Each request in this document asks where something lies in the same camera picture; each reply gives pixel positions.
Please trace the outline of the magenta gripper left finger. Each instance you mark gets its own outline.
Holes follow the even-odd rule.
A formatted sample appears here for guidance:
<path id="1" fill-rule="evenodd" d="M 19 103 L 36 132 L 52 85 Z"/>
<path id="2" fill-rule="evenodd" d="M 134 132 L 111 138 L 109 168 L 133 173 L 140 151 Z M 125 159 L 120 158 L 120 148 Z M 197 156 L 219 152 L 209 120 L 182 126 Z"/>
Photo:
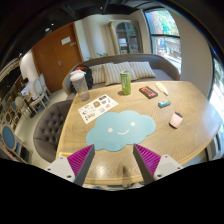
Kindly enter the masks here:
<path id="1" fill-rule="evenodd" d="M 94 145 L 87 146 L 67 157 L 75 175 L 74 183 L 82 186 L 95 155 Z"/>

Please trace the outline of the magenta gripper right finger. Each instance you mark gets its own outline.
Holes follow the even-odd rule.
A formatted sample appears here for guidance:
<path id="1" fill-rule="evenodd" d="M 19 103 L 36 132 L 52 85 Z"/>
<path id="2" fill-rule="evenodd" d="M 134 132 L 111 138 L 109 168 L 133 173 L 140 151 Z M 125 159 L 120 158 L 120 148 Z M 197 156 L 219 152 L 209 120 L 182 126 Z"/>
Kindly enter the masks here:
<path id="1" fill-rule="evenodd" d="M 141 171 L 144 184 L 152 183 L 161 156 L 138 144 L 133 145 L 133 154 Z"/>

